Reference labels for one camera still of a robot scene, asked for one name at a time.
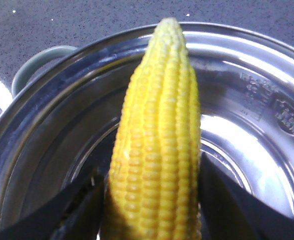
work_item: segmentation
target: corn on the cob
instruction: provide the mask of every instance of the corn on the cob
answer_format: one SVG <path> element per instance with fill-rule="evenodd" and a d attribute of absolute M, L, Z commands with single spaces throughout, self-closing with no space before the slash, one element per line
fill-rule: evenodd
<path fill-rule="evenodd" d="M 165 18 L 126 92 L 101 239 L 201 239 L 199 111 L 182 30 L 176 19 Z"/>

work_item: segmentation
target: speckled granite surface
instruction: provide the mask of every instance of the speckled granite surface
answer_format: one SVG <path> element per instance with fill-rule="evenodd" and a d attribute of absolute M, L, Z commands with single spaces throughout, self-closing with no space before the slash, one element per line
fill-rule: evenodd
<path fill-rule="evenodd" d="M 48 47 L 85 46 L 168 16 L 241 27 L 294 47 L 294 0 L 2 0 L 0 80 L 11 89 L 19 67 Z"/>

